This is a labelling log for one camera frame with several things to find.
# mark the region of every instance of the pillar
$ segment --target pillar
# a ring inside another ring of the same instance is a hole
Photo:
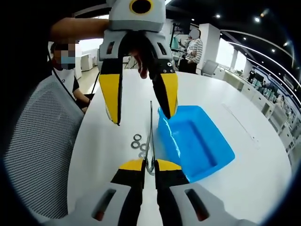
[[[216,60],[221,31],[211,24],[200,24],[199,29],[202,32],[201,40],[203,42],[203,54],[198,64],[198,68],[201,69],[207,60]]]

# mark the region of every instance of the workstation desk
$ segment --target workstation desk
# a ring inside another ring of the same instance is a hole
[[[261,222],[278,204],[291,179],[290,162],[277,132],[256,106],[228,83],[177,74],[178,104],[202,107],[236,156],[226,167],[197,183],[220,198],[229,214]],[[137,133],[146,143],[150,101],[156,157],[166,159],[156,134],[159,104],[151,80],[142,80],[137,70],[123,71],[120,126],[108,119],[101,89],[97,90],[73,149],[67,188],[69,213],[78,198],[110,182],[120,165],[138,159],[140,150],[130,145]],[[154,176],[146,173],[137,225],[162,225],[156,195]]]

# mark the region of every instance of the gripper jaw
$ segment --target gripper jaw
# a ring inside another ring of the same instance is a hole
[[[122,62],[123,57],[134,49],[139,51],[143,67],[148,68],[157,100],[164,115],[170,119],[175,115],[178,104],[178,78],[171,62],[171,50],[161,33],[133,31],[106,31],[99,49],[98,60],[103,62],[99,68],[99,83],[109,118],[120,124]]]

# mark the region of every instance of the person's hand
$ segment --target person's hand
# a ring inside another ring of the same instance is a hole
[[[132,50],[130,52],[131,56],[133,56],[135,58],[135,60],[137,61],[138,63],[138,72],[140,74],[140,77],[142,79],[146,79],[147,78],[147,72],[148,72],[148,69],[147,67],[144,67],[143,66],[143,62],[141,60],[141,54],[140,54],[140,51],[135,49],[135,50]]]
[[[87,107],[84,107],[84,108],[82,108],[81,110],[82,110],[82,112],[85,114],[85,113],[87,112],[88,108],[87,108]]]
[[[194,56],[194,57],[196,57],[196,56],[197,56],[196,51],[192,51],[192,52],[191,52],[191,55]]]

